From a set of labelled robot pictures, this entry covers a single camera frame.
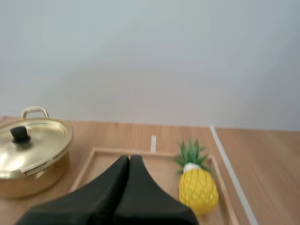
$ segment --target wooden tray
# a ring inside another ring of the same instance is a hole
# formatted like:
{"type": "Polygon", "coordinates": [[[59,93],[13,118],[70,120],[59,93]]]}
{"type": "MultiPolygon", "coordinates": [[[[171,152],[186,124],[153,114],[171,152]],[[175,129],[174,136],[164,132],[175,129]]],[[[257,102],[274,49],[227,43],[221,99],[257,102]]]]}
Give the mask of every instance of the wooden tray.
{"type": "MultiPolygon", "coordinates": [[[[174,154],[141,150],[94,148],[75,179],[70,192],[95,179],[110,167],[120,155],[142,155],[144,164],[155,182],[170,196],[178,199],[180,175],[176,172],[180,170],[180,166],[173,162],[174,154]]],[[[210,155],[207,163],[213,167],[212,177],[219,191],[219,202],[211,214],[206,217],[197,217],[199,223],[202,225],[239,225],[214,156],[210,155]]]]}

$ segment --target black lid knob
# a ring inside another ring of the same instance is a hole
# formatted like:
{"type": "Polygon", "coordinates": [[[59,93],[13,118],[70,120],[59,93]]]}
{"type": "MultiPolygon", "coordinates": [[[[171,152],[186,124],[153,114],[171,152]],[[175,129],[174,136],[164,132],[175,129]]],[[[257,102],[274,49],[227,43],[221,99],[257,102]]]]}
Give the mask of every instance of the black lid knob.
{"type": "Polygon", "coordinates": [[[24,126],[15,127],[10,129],[10,133],[13,136],[13,143],[15,144],[25,144],[30,141],[30,136],[27,134],[27,129],[24,126]]]}

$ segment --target tray rim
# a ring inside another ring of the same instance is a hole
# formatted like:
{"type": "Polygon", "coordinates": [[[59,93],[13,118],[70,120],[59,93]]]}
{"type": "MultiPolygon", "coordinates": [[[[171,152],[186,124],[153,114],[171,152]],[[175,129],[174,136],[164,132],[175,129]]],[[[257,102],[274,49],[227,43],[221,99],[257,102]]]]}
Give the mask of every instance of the tray rim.
{"type": "MultiPolygon", "coordinates": [[[[88,168],[93,160],[93,158],[97,154],[112,154],[112,155],[141,155],[141,156],[147,156],[147,157],[163,157],[163,158],[172,158],[178,153],[170,153],[170,152],[150,152],[146,150],[131,150],[131,149],[118,149],[118,148],[92,148],[90,153],[88,154],[82,168],[80,169],[73,185],[71,186],[69,193],[75,191],[78,189],[81,181],[83,180],[84,175],[88,171],[88,168]]],[[[220,172],[220,169],[218,167],[217,160],[214,155],[209,154],[207,160],[210,160],[210,163],[213,164],[216,173],[218,183],[220,185],[221,189],[221,196],[224,200],[223,207],[225,208],[225,214],[228,217],[228,224],[229,225],[240,225],[238,222],[238,219],[236,217],[235,211],[233,209],[232,202],[229,198],[229,194],[227,192],[226,185],[224,183],[222,174],[220,172]]]]}

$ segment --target wooden table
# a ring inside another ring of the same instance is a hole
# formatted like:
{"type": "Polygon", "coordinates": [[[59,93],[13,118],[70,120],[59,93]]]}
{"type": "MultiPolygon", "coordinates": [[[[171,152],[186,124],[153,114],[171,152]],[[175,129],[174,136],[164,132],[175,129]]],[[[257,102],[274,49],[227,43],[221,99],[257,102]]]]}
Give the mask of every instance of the wooden table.
{"type": "Polygon", "coordinates": [[[217,129],[261,225],[300,224],[300,132],[217,129]]]}
{"type": "MultiPolygon", "coordinates": [[[[0,124],[15,120],[5,118],[0,124]]],[[[74,141],[70,146],[71,167],[64,178],[54,187],[30,198],[20,200],[0,200],[0,225],[13,225],[30,206],[47,202],[68,193],[89,151],[93,147],[150,150],[151,136],[156,135],[156,151],[179,152],[178,143],[188,138],[199,138],[201,145],[215,155],[233,207],[241,225],[248,225],[248,219],[233,187],[225,164],[208,127],[176,127],[160,125],[139,125],[71,121],[74,141]]]]}

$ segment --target yellow pineapple body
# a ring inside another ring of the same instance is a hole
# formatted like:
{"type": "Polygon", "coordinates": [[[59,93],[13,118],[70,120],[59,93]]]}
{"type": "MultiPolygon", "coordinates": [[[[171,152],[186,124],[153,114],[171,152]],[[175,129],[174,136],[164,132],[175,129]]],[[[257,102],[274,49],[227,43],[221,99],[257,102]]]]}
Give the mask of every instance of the yellow pineapple body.
{"type": "Polygon", "coordinates": [[[179,182],[179,201],[190,207],[195,214],[205,215],[214,210],[219,194],[211,175],[201,169],[182,174],[179,182]]]}

